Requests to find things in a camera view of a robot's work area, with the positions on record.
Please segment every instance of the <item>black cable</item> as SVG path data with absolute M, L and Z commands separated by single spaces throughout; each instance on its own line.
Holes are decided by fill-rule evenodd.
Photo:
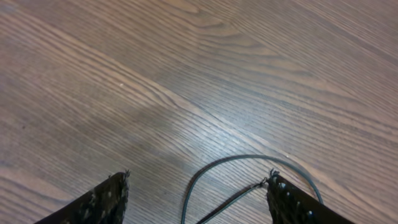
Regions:
M 314 190 L 315 194 L 318 197 L 318 201 L 323 204 L 323 200 L 321 197 L 321 194 L 317 188 L 317 186 L 315 186 L 315 184 L 313 183 L 312 179 L 305 173 L 303 172 L 301 169 L 295 167 L 294 165 L 283 161 L 282 159 L 278 159 L 275 157 L 271 157 L 271 156 L 264 156 L 264 155 L 240 155 L 240 156 L 231 156 L 231 157 L 227 157 L 224 159 L 220 159 L 217 161 L 212 162 L 211 164 L 208 164 L 207 166 L 205 166 L 204 168 L 202 168 L 201 170 L 199 170 L 191 179 L 190 184 L 188 185 L 188 190 L 187 190 L 187 194 L 185 196 L 184 199 L 184 204 L 182 207 L 182 214 L 181 214 L 181 224 L 185 224 L 185 217 L 187 214 L 187 208 L 188 208 L 188 201 L 189 198 L 191 196 L 193 187 L 195 186 L 196 182 L 198 181 L 198 179 L 207 171 L 209 171 L 210 169 L 223 164 L 225 162 L 229 162 L 229 161 L 234 161 L 234 160 L 238 160 L 238 159 L 264 159 L 264 160 L 270 160 L 270 161 L 274 161 L 276 163 L 285 165 L 289 168 L 291 168 L 293 171 L 295 171 L 296 173 L 300 174 L 312 187 L 312 189 Z M 227 202 L 223 203 L 221 206 L 219 206 L 220 209 L 216 209 L 213 212 L 211 212 L 209 215 L 207 215 L 205 218 L 203 218 L 202 220 L 200 220 L 198 223 L 206 223 L 207 221 L 209 221 L 210 219 L 212 219 L 213 217 L 215 217 L 217 214 L 221 213 L 223 210 L 227 209 L 230 205 L 232 205 L 233 203 L 235 203 L 237 200 L 239 200 L 240 198 L 242 198 L 243 196 L 245 196 L 246 194 L 248 194 L 249 192 L 251 192 L 252 190 L 258 188 L 260 184 L 254 185 L 253 187 L 244 190 L 243 193 L 236 195 L 235 197 L 233 197 L 232 199 L 227 200 Z

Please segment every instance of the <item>curved cable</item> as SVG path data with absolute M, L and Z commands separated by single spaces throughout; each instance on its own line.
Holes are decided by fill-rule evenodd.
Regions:
M 315 194 L 317 195 L 318 201 L 323 204 L 323 200 L 322 200 L 322 196 L 317 188 L 317 186 L 314 184 L 314 182 L 312 181 L 312 179 L 305 173 L 303 172 L 301 169 L 295 167 L 294 165 L 283 161 L 282 159 L 278 159 L 275 157 L 271 157 L 271 156 L 265 156 L 265 155 L 240 155 L 240 156 L 231 156 L 231 157 L 227 157 L 224 159 L 219 159 L 217 161 L 212 162 L 211 164 L 208 164 L 207 166 L 205 166 L 204 168 L 202 168 L 201 170 L 199 170 L 191 179 L 190 184 L 188 185 L 188 191 L 187 194 L 185 196 L 184 199 L 184 204 L 182 207 L 182 214 L 181 214 L 181 224 L 185 224 L 185 217 L 187 214 L 187 208 L 188 208 L 188 201 L 189 198 L 191 196 L 192 190 L 196 184 L 196 182 L 198 181 L 198 179 L 207 171 L 209 171 L 210 169 L 223 164 L 225 162 L 230 162 L 230 161 L 234 161 L 234 160 L 238 160 L 238 159 L 264 159 L 267 161 L 274 161 L 276 163 L 285 165 L 287 167 L 289 167 L 290 169 L 292 169 L 293 171 L 295 171 L 296 173 L 300 174 L 312 187 L 312 189 L 314 190 Z M 226 205 L 224 205 L 224 207 L 222 209 L 220 209 L 219 211 L 217 211 L 215 214 L 209 214 L 208 216 L 206 216 L 205 218 L 203 218 L 199 223 L 206 223 L 208 220 L 210 220 L 211 218 L 215 217 L 217 214 L 221 213 L 223 210 L 225 210 L 226 208 L 228 208 L 230 205 L 232 205 L 233 203 L 235 203 L 237 200 L 239 200 L 241 197 L 245 196 L 246 194 L 248 194 L 249 192 L 251 192 L 252 190 L 254 190 L 255 187 L 251 187 L 250 189 L 248 189 L 247 191 L 243 192 L 240 196 L 234 198 L 233 200 L 229 201 Z

